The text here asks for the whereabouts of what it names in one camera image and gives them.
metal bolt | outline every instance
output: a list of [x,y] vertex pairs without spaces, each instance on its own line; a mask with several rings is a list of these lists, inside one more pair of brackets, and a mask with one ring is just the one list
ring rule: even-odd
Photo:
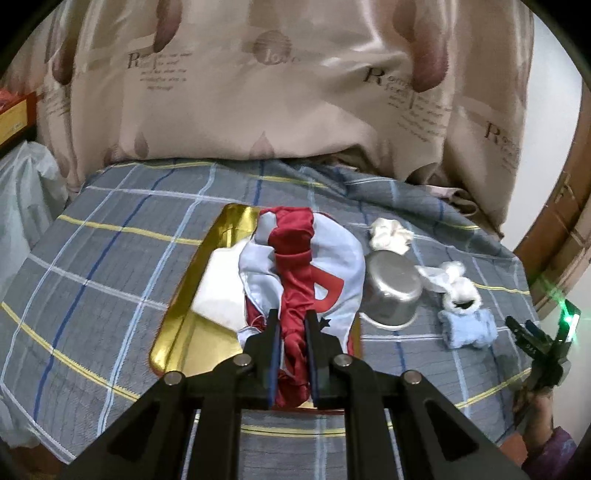
[[353,363],[353,357],[346,353],[340,353],[333,359],[333,362],[339,367],[348,367]]
[[408,372],[404,372],[402,378],[406,383],[410,383],[411,385],[417,385],[421,382],[423,376],[416,370],[409,370]]
[[164,383],[166,383],[169,386],[177,385],[177,384],[181,383],[181,380],[183,378],[184,378],[184,375],[181,372],[177,372],[176,370],[173,370],[171,372],[167,372],[164,375]]
[[252,362],[252,358],[248,353],[239,353],[234,357],[234,363],[239,367],[246,367]]

hand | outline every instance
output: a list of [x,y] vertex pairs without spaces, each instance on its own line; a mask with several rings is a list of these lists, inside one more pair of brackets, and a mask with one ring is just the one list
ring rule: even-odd
[[522,388],[515,395],[514,414],[527,406],[530,408],[530,415],[523,434],[523,441],[530,456],[539,452],[554,433],[552,405],[551,388],[543,388],[537,392]]

gray checkered blanket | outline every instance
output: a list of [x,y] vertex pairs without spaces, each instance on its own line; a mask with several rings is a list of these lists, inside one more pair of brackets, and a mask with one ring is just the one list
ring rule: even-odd
[[[35,246],[0,309],[0,385],[41,441],[71,461],[156,380],[148,354],[173,291],[223,206],[309,206],[369,251],[368,225],[396,218],[417,265],[459,260],[499,330],[491,348],[448,350],[436,294],[399,333],[362,323],[375,370],[422,372],[495,440],[511,381],[529,363],[504,317],[536,319],[521,263],[422,188],[307,161],[116,164],[91,178]],[[342,416],[247,412],[241,478],[345,477]]]

silver pot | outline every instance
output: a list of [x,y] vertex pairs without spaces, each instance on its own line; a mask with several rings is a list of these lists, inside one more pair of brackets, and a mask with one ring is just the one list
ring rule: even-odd
[[386,330],[410,325],[417,312],[423,285],[413,263],[388,250],[365,257],[365,283],[360,317]]

blue stripe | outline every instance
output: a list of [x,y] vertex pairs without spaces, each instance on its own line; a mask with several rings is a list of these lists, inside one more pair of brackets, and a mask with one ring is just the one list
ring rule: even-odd
[[[392,189],[392,185],[391,186],[391,192],[392,192],[392,202],[394,202],[394,190]],[[361,201],[359,201],[359,212],[361,213],[361,215],[363,215],[363,222],[364,224],[369,228],[369,218],[367,213],[365,213],[364,209],[363,209],[363,203]],[[404,349],[402,348],[402,344],[400,342],[395,342],[396,343],[396,350],[398,351],[398,357],[400,359],[400,366],[402,368],[402,372],[405,372],[407,367],[406,367],[406,360],[404,359]]]
[[364,224],[367,225],[367,227],[369,227],[368,215],[367,215],[367,213],[365,213],[365,211],[363,209],[363,203],[361,203],[361,200],[359,201],[359,211],[360,211],[361,215],[363,215]]
[[265,162],[259,160],[259,178],[256,181],[256,190],[255,190],[255,199],[252,201],[254,206],[258,206],[259,200],[261,199],[261,189],[262,189],[262,176],[265,174]]
[[[181,221],[180,225],[178,226],[178,228],[174,234],[173,240],[176,238],[179,238],[183,234],[185,228],[187,228],[187,224],[189,223],[189,220],[191,219],[193,212],[195,211],[195,208],[197,208],[197,206],[202,202],[201,195],[204,195],[207,192],[207,190],[209,190],[209,188],[212,186],[213,181],[215,179],[216,167],[217,167],[217,163],[213,163],[212,166],[209,168],[209,178],[207,180],[207,183],[203,186],[203,188],[201,188],[201,190],[199,190],[199,192],[197,194],[197,199],[189,206],[189,208],[185,212],[183,220]],[[99,422],[97,425],[97,436],[99,436],[101,433],[103,433],[106,429],[107,419],[109,418],[109,415],[111,413],[111,408],[113,406],[114,393],[113,393],[112,387],[119,381],[119,375],[121,373],[121,369],[123,368],[125,358],[127,358],[127,353],[129,351],[129,346],[131,344],[131,340],[135,335],[135,330],[136,330],[139,320],[144,312],[145,301],[152,294],[152,291],[156,285],[156,282],[158,281],[160,274],[162,273],[162,270],[164,268],[164,265],[168,261],[175,245],[176,245],[176,243],[174,241],[170,241],[168,243],[166,250],[162,254],[162,257],[160,257],[160,260],[158,261],[156,268],[154,269],[154,271],[152,272],[152,275],[150,276],[150,280],[148,281],[148,284],[146,285],[146,288],[144,289],[144,292],[142,293],[141,301],[136,306],[134,314],[133,314],[131,321],[127,327],[127,331],[125,332],[125,337],[124,337],[123,342],[121,344],[121,348],[119,349],[119,354],[117,355],[117,360],[115,360],[115,364],[113,366],[113,370],[111,371],[111,376],[109,378],[109,385],[111,386],[111,388],[109,389],[109,392],[107,393],[107,398],[106,398],[105,403],[103,405],[103,410],[100,412]]]
[[[85,222],[87,222],[88,220],[90,220],[94,214],[96,212],[98,212],[101,207],[107,202],[107,200],[109,200],[109,198],[111,198],[111,196],[113,195],[113,193],[115,191],[117,191],[118,188],[120,188],[129,178],[129,176],[131,175],[131,173],[137,168],[137,166],[133,167],[128,174],[124,177],[123,180],[121,180],[121,182],[119,182],[119,184],[115,187],[114,190],[111,190],[109,192],[109,194],[102,200],[102,202],[100,202],[96,208],[90,213],[90,215],[86,218]],[[53,262],[51,262],[50,268],[48,268],[45,273],[43,274],[43,276],[41,277],[41,280],[39,280],[39,282],[37,283],[37,286],[35,287],[35,290],[33,290],[32,295],[30,296],[30,298],[27,301],[27,305],[25,306],[25,310],[22,313],[21,316],[21,321],[18,324],[18,327],[16,330],[14,330],[14,333],[12,334],[12,340],[10,343],[10,348],[8,349],[8,353],[6,355],[6,360],[4,361],[4,367],[2,368],[2,374],[0,375],[0,385],[4,385],[4,377],[6,375],[6,370],[8,368],[8,362],[11,359],[12,353],[14,351],[14,344],[15,341],[17,339],[17,335],[18,332],[21,330],[21,326],[23,324],[25,324],[25,320],[27,318],[27,314],[29,312],[29,309],[31,308],[31,305],[33,304],[33,300],[35,299],[35,296],[37,295],[37,292],[39,292],[39,289],[41,288],[41,285],[43,284],[43,282],[45,282],[45,279],[47,278],[47,276],[49,275],[51,269],[56,265],[57,261],[61,258],[61,256],[63,255],[63,253],[66,251],[68,245],[70,245],[70,243],[74,240],[74,237],[80,232],[80,230],[82,230],[82,228],[84,227],[84,223],[82,225],[80,225],[76,231],[70,236],[70,238],[67,240],[67,242],[62,246],[62,248],[60,248],[60,251],[57,253],[56,257],[53,259]]]
[[[154,190],[162,180],[164,180],[165,178],[167,178],[170,175],[172,175],[173,171],[174,170],[170,170],[166,175],[163,175],[158,180],[156,180],[156,182],[154,182],[154,184],[152,185],[152,188],[150,188],[150,190]],[[148,198],[150,198],[150,196],[151,196],[150,194],[149,195],[146,195],[144,198],[142,198],[139,201],[139,203],[135,207],[134,211],[131,212],[131,214],[123,222],[122,227],[126,227],[129,224],[129,222],[139,212],[139,209],[142,207],[142,205],[145,203],[145,201],[148,200]],[[107,244],[107,246],[102,251],[102,253],[100,254],[100,256],[97,259],[97,261],[95,262],[95,264],[90,269],[90,272],[88,273],[88,276],[86,277],[87,280],[92,280],[92,277],[96,273],[96,271],[98,270],[101,262],[105,259],[107,253],[109,252],[109,250],[111,250],[111,247],[113,246],[113,244],[115,243],[115,241],[119,238],[119,236],[121,235],[121,233],[122,232],[119,231],[116,234],[114,234],[114,236],[111,239],[111,241]],[[70,308],[68,309],[68,311],[67,311],[64,319],[61,321],[61,325],[57,329],[56,336],[53,339],[53,342],[51,343],[51,346],[54,349],[57,347],[57,344],[60,341],[60,338],[61,338],[62,334],[64,333],[64,330],[66,328],[66,325],[70,321],[70,318],[72,317],[72,314],[74,313],[74,310],[78,306],[78,303],[80,303],[80,299],[82,298],[82,295],[84,294],[85,290],[86,290],[86,285],[82,285],[80,287],[80,290],[78,290],[78,293],[76,294],[76,298],[74,299],[74,302],[72,302],[72,305],[70,305]],[[49,359],[49,362],[47,362],[47,365],[45,367],[45,370],[43,371],[43,375],[41,376],[41,380],[39,381],[39,386],[37,387],[37,396],[35,397],[35,406],[33,408],[33,420],[34,421],[37,421],[37,418],[39,416],[39,406],[41,404],[41,396],[43,395],[43,388],[45,387],[45,383],[47,382],[47,376],[49,375],[49,372],[53,368],[54,358],[55,357],[52,354],[51,357],[50,357],[50,359]]]
[[[503,379],[501,378],[501,372],[499,371],[499,362],[498,362],[498,360],[496,358],[495,350],[492,347],[492,345],[488,349],[491,352],[492,360],[495,363],[496,379],[497,379],[497,381],[499,382],[499,385],[500,385],[501,383],[503,383]],[[501,399],[501,413],[503,414],[503,422],[504,422],[504,425],[507,425],[507,415],[505,414],[505,399],[503,398],[503,391],[504,390],[505,389],[499,391],[499,398]]]
[[400,373],[402,374],[406,371],[406,361],[404,359],[404,350],[402,349],[401,342],[395,342],[395,343],[396,343],[396,350],[398,350],[398,357],[400,358],[400,367],[402,368]]
[[341,169],[339,167],[334,167],[335,168],[335,172],[339,177],[340,182],[343,184],[343,188],[345,189],[345,192],[343,193],[343,197],[345,197],[346,199],[349,198],[349,184],[347,183],[347,177],[345,176],[345,174],[341,171]]
[[435,199],[435,201],[437,202],[437,206],[439,207],[439,221],[436,221],[433,225],[433,238],[437,239],[437,233],[435,232],[435,230],[438,226],[441,225],[443,221],[443,200]]

